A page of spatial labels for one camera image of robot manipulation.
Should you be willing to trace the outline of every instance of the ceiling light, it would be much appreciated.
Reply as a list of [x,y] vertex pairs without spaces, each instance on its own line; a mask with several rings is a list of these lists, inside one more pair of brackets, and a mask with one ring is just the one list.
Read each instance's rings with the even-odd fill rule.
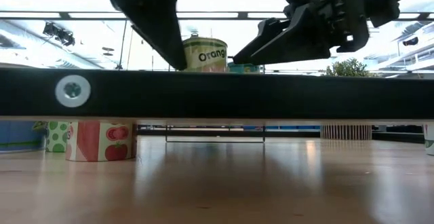
[[404,74],[409,73],[409,71],[369,71],[370,73],[380,73],[380,74]]
[[107,12],[107,13],[69,13],[69,16],[71,18],[95,18],[95,19],[117,19],[117,18],[126,18],[125,14],[123,13],[117,13],[117,12]]
[[284,13],[249,13],[248,18],[288,18]]
[[396,77],[399,77],[399,74],[397,74],[397,75],[391,75],[391,76],[388,76],[388,77],[385,77],[385,78],[396,78]]
[[176,14],[178,18],[236,18],[238,13],[227,12],[180,12]]
[[417,74],[434,74],[434,71],[419,70],[419,71],[412,71],[412,73],[417,73]]
[[59,18],[59,13],[44,12],[0,12],[0,18]]
[[115,51],[113,48],[107,48],[107,47],[102,47],[102,49],[106,51],[105,53],[102,54],[104,56],[113,56],[111,52]]
[[398,17],[398,20],[402,19],[402,18],[404,18],[404,19],[406,19],[406,18],[417,18],[417,17],[419,17],[419,15],[420,14],[418,14],[418,13],[400,13],[399,17]]

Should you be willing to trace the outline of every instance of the black metal bar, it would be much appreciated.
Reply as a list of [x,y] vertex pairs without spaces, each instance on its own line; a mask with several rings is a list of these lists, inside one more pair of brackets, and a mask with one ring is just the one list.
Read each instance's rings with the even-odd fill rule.
[[[161,136],[162,131],[152,131],[152,130],[141,130],[139,131],[140,136]],[[165,141],[167,143],[265,143],[265,137],[268,134],[261,132],[249,132],[249,131],[211,131],[211,130],[168,130],[164,132]],[[291,137],[287,132],[276,132],[269,134],[272,137]],[[261,141],[186,141],[186,140],[168,140],[168,136],[188,136],[188,137],[260,137]],[[317,137],[317,132],[306,132],[303,134],[297,134],[300,137]]]
[[117,65],[118,70],[122,69],[123,44],[125,43],[125,33],[127,32],[127,23],[128,23],[128,21],[125,21],[125,25],[123,26],[122,46],[121,46],[121,58],[119,59],[119,64]]
[[425,143],[423,133],[372,132],[372,140],[403,143]]
[[[56,99],[67,75],[92,87],[80,107]],[[3,117],[434,120],[430,79],[1,68],[0,84]]]
[[[58,17],[13,17],[13,16],[2,16],[0,17],[0,20],[76,20],[76,21],[82,21],[82,20],[98,20],[98,21],[104,21],[104,20],[128,20],[126,17],[113,17],[113,18],[107,18],[107,17],[78,17],[74,18],[71,16],[71,14],[122,14],[119,12],[32,12],[32,11],[0,11],[0,14],[16,14],[16,13],[32,13],[32,14],[59,14]],[[285,20],[285,17],[279,17],[282,15],[282,12],[234,12],[234,11],[227,11],[227,12],[177,12],[178,14],[233,14],[234,17],[178,17],[179,20],[264,20],[266,18],[272,17],[272,15],[276,15],[276,19],[278,20]],[[264,17],[249,17],[249,14],[264,14]],[[430,21],[434,20],[434,17],[432,17],[434,12],[402,12],[401,14],[418,14],[417,17],[413,18],[398,18],[393,21]]]
[[167,142],[167,134],[168,134],[168,131],[167,131],[167,125],[165,126],[165,133],[164,133],[164,137],[165,137],[165,141]]
[[265,128],[265,126],[262,126],[262,142],[265,143],[265,132],[267,131],[267,129]]

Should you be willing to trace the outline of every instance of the metal frame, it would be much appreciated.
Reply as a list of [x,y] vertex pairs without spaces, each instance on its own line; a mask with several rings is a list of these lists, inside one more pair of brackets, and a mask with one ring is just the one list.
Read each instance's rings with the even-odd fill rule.
[[[68,75],[91,86],[79,107],[56,99],[56,85]],[[0,68],[0,84],[0,119],[197,126],[434,122],[430,79]]]
[[165,141],[167,143],[265,143],[265,132],[267,131],[267,128],[265,126],[262,126],[262,141],[259,142],[255,142],[255,141],[230,141],[230,142],[225,142],[225,141],[169,141],[168,140],[168,132],[170,131],[170,127],[168,125],[165,126],[165,134],[164,134],[164,138]]
[[[203,131],[191,131],[192,133],[188,136],[204,136]],[[255,137],[253,132],[250,131],[244,131],[243,136],[248,137]],[[266,137],[273,137],[273,138],[319,138],[320,132],[317,132],[315,135],[311,132],[308,136],[306,135],[306,132],[266,132]],[[139,135],[145,135],[145,136],[164,136],[163,134],[141,134],[139,132]],[[404,142],[404,143],[425,143],[425,138],[423,136],[423,133],[409,133],[409,132],[377,132],[372,131],[372,140],[380,140],[380,141],[394,141],[394,142]]]
[[[278,20],[285,20],[286,17],[282,12],[247,12],[247,11],[227,11],[227,12],[177,12],[178,15],[188,15],[188,17],[179,16],[179,20],[264,20],[266,18],[276,17]],[[89,17],[76,17],[74,14],[78,15],[89,15]],[[249,14],[253,15],[263,15],[260,17],[249,17]],[[224,17],[224,15],[236,15],[235,17]],[[128,20],[125,15],[121,12],[59,12],[59,11],[48,11],[48,12],[38,12],[38,11],[0,11],[0,20]],[[394,21],[434,21],[434,12],[402,12],[400,18]]]

